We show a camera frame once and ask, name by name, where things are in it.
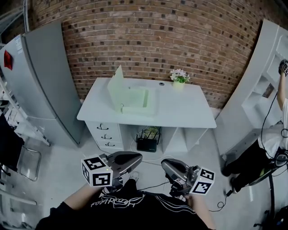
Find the gray refrigerator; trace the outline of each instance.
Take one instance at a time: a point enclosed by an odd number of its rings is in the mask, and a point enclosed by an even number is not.
[[[4,52],[12,70],[4,67]],[[81,103],[69,69],[61,22],[18,35],[0,50],[0,67],[19,105],[50,144],[79,144],[84,122],[77,120]]]

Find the concrete floor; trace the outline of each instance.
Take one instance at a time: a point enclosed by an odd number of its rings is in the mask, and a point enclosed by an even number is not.
[[[64,148],[61,146],[45,146],[35,140],[27,143],[28,147],[39,150],[42,153],[39,178],[37,182],[12,173],[7,180],[14,188],[7,186],[6,189],[13,194],[35,200],[38,205],[28,205],[15,201],[7,201],[2,197],[2,221],[7,221],[14,226],[20,226],[26,222],[35,227],[37,222],[49,215],[50,208],[57,207],[69,195],[85,184],[81,173],[81,159],[92,154],[101,154],[88,130],[82,138],[79,148]],[[143,160],[158,159],[160,156],[153,153],[143,154]],[[217,203],[225,201],[224,192],[230,190],[229,179],[220,172],[219,155],[212,131],[209,130],[201,138],[200,144],[195,146],[189,153],[175,156],[188,165],[206,167],[216,173],[216,180],[206,196],[206,202],[210,210],[218,210]],[[161,166],[142,162],[136,169],[140,173],[137,188],[142,189],[155,186],[166,181],[164,170]],[[275,198],[277,208],[287,205],[288,173],[275,177]],[[169,195],[170,185],[148,189],[155,193]],[[252,230],[254,223],[260,222],[264,211],[270,209],[270,190],[268,179],[253,187],[245,187],[238,194],[227,198],[225,207],[220,212],[212,212],[212,216],[219,230]]]

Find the desk leg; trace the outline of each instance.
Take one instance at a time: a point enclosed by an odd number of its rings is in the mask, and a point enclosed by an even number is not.
[[[188,152],[199,144],[200,138],[207,131],[207,128],[184,128],[185,141]]]

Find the black pants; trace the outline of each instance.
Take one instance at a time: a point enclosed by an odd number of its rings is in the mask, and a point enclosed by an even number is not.
[[[135,192],[137,192],[136,181],[133,179],[129,179],[125,183],[123,188],[121,188],[121,190],[119,191],[119,193],[125,193],[125,194],[133,194]]]
[[[237,160],[228,164],[222,172],[224,175],[240,173],[232,182],[236,192],[239,192],[241,188],[258,179],[262,169],[269,162],[265,150],[259,147],[258,140],[256,140]]]

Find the brick wall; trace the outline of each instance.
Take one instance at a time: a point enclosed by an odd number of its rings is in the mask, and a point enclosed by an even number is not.
[[[34,0],[35,26],[63,23],[73,80],[85,98],[97,77],[169,80],[183,68],[211,107],[237,87],[261,21],[287,28],[273,0]]]

